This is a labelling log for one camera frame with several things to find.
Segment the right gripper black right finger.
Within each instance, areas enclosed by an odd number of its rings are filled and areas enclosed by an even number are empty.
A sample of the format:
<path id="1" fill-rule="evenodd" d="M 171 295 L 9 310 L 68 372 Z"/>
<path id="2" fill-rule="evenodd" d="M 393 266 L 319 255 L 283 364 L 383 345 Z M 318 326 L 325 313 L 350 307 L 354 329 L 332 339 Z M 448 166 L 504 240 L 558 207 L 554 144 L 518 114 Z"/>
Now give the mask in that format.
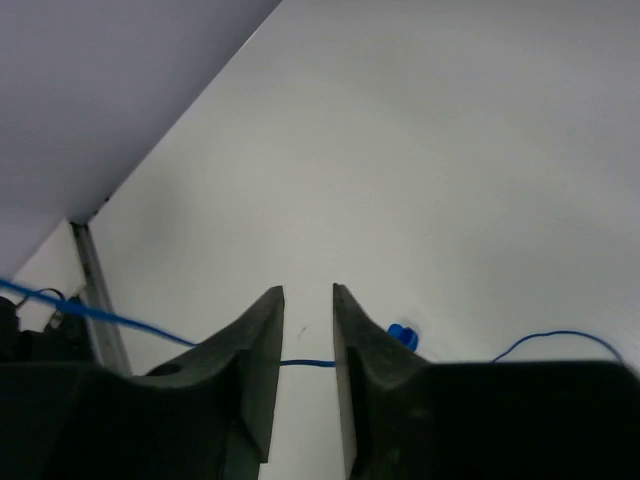
<path id="1" fill-rule="evenodd" d="M 614 361 L 432 363 L 333 288 L 349 479 L 635 479 L 639 379 Z"/>

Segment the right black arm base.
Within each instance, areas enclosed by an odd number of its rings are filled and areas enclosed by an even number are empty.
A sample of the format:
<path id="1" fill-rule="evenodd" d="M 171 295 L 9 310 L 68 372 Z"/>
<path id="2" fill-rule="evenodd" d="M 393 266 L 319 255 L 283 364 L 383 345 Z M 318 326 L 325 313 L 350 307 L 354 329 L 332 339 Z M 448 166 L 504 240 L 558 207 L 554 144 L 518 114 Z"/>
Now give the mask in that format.
<path id="1" fill-rule="evenodd" d="M 19 310 L 27 301 L 1 297 L 2 363 L 97 362 L 83 316 L 55 311 L 41 331 L 22 329 Z"/>

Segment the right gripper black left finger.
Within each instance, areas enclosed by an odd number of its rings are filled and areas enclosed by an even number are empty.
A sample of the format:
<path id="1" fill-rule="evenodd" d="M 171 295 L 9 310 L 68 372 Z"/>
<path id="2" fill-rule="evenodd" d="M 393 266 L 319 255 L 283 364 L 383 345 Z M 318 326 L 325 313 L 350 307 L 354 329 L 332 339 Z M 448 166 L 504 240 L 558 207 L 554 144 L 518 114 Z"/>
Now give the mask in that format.
<path id="1" fill-rule="evenodd" d="M 254 479 L 268 460 L 283 340 L 273 287 L 144 375 L 39 361 L 1 303 L 5 479 Z"/>

